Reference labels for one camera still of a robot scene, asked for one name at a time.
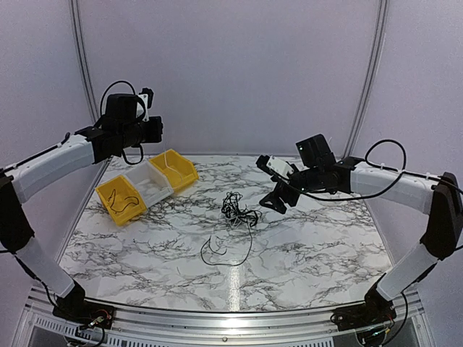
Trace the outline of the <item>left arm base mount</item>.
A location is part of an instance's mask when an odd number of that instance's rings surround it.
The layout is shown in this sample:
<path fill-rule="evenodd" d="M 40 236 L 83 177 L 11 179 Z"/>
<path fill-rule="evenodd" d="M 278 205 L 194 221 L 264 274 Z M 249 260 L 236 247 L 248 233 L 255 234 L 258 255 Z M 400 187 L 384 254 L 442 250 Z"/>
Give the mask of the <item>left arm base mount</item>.
<path fill-rule="evenodd" d="M 114 314 L 114 306 L 86 300 L 85 290 L 77 282 L 74 282 L 73 288 L 65 297 L 56 297 L 53 309 L 55 317 L 79 323 L 82 329 L 110 329 Z"/>

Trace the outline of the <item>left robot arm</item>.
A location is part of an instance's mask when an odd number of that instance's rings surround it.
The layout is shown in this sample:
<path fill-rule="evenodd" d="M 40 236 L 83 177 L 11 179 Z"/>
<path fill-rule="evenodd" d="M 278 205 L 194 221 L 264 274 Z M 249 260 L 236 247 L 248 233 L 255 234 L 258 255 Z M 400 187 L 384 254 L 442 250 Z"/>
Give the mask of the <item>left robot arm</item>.
<path fill-rule="evenodd" d="M 154 91 L 144 87 L 128 93 L 105 90 L 100 115 L 94 124 L 74 132 L 30 157 L 1 169 L 1 246 L 34 281 L 56 295 L 56 305 L 77 322 L 91 316 L 85 289 L 47 252 L 30 222 L 33 202 L 57 206 L 51 186 L 76 171 L 96 166 L 112 157 L 123 158 L 128 148 L 159 143 L 163 135 L 160 116 L 151 116 Z"/>

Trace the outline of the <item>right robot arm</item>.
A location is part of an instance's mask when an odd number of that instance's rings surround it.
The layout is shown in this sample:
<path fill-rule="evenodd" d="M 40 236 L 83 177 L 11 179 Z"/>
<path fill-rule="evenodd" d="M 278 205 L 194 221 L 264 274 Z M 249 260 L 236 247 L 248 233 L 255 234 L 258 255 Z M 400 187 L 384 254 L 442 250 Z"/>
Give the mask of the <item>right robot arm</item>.
<path fill-rule="evenodd" d="M 372 163 L 367 157 L 337 160 L 326 138 L 317 134 L 296 144 L 304 169 L 280 158 L 262 155 L 256 166 L 271 177 L 275 188 L 260 205 L 284 214 L 300 196 L 322 201 L 323 194 L 345 193 L 344 201 L 382 198 L 428 216 L 425 233 L 399 262 L 365 294 L 358 317 L 373 324 L 393 299 L 421 281 L 458 250 L 462 232 L 462 190 L 455 175 L 412 173 Z"/>

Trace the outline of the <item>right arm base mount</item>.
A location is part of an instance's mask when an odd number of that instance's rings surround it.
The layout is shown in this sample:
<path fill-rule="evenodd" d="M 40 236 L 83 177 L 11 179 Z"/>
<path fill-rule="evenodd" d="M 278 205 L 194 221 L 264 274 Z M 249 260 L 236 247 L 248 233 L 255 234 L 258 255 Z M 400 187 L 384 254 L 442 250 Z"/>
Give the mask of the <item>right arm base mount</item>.
<path fill-rule="evenodd" d="M 377 325 L 395 318 L 396 311 L 392 300 L 387 301 L 383 298 L 377 291 L 377 285 L 374 285 L 365 294 L 361 304 L 338 307 L 333 310 L 330 321 L 337 326 L 338 331 L 345 331 Z"/>

